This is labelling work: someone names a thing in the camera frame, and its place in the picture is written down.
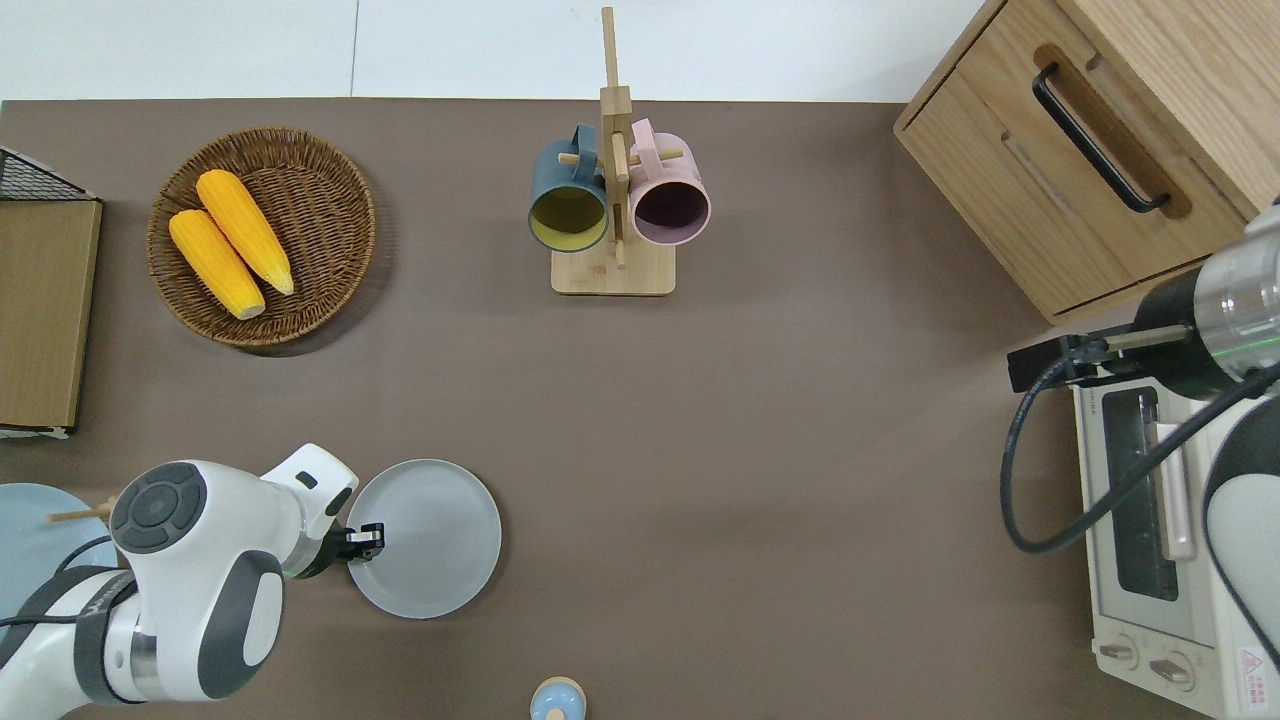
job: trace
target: warning label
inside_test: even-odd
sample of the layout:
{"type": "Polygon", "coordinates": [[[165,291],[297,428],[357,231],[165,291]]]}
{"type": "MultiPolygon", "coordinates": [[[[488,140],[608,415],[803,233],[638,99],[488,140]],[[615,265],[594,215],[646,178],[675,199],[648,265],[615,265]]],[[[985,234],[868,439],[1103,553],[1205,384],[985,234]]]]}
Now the warning label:
{"type": "Polygon", "coordinates": [[[1261,647],[1242,647],[1236,655],[1240,669],[1240,692],[1245,710],[1267,708],[1267,669],[1261,647]]]}

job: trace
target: dark green mug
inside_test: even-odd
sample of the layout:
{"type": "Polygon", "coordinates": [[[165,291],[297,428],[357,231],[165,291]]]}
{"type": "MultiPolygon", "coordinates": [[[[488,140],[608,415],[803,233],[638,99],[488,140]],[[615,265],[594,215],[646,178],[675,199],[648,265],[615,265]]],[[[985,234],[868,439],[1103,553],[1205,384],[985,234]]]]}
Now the dark green mug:
{"type": "Polygon", "coordinates": [[[557,252],[579,252],[604,237],[609,227],[604,173],[595,152],[595,128],[577,126],[572,140],[557,140],[534,160],[529,229],[557,252]],[[562,163],[561,155],[576,155],[562,163]]]}

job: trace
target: wicker basket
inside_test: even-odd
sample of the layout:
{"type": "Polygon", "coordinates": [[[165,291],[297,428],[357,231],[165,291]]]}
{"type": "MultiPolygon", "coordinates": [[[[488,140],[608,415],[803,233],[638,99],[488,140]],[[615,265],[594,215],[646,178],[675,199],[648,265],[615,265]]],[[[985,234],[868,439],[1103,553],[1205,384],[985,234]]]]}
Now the wicker basket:
{"type": "Polygon", "coordinates": [[[364,176],[339,150],[293,128],[241,131],[205,146],[165,182],[147,224],[147,264],[165,305],[192,331],[237,347],[284,343],[323,325],[351,300],[372,252],[374,202],[364,176]],[[248,320],[214,299],[169,236],[169,218],[201,206],[196,179],[214,168],[244,182],[293,273],[289,296],[257,281],[266,310],[248,320]]]}

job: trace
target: toaster oven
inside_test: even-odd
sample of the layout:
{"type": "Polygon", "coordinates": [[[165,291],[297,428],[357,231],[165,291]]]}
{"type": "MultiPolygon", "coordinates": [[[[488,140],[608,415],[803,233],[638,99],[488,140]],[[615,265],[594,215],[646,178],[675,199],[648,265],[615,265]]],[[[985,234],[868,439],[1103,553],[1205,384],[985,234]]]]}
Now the toaster oven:
{"type": "MultiPolygon", "coordinates": [[[[1151,378],[1074,387],[1084,506],[1204,404],[1151,378]]],[[[1244,401],[1174,452],[1087,536],[1101,670],[1212,717],[1280,719],[1280,676],[1204,542],[1204,483],[1244,401]]]]}

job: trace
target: gray plate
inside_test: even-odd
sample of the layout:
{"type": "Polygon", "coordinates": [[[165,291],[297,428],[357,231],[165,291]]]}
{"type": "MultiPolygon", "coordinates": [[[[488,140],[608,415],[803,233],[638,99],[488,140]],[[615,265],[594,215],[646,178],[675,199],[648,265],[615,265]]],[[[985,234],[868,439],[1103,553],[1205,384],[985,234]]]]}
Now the gray plate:
{"type": "Polygon", "coordinates": [[[369,482],[347,524],[385,525],[387,547],[349,562],[360,592],[401,618],[453,612],[479,593],[498,565],[502,520],[484,484],[444,460],[410,460],[369,482]]]}
{"type": "MultiPolygon", "coordinates": [[[[0,551],[0,618],[15,615],[70,551],[108,534],[106,525],[97,518],[45,521],[45,515],[77,510],[88,510],[88,506],[58,488],[33,483],[0,484],[0,548],[4,548],[0,551]]],[[[115,568],[115,546],[106,542],[91,547],[72,565],[115,568]]]]}

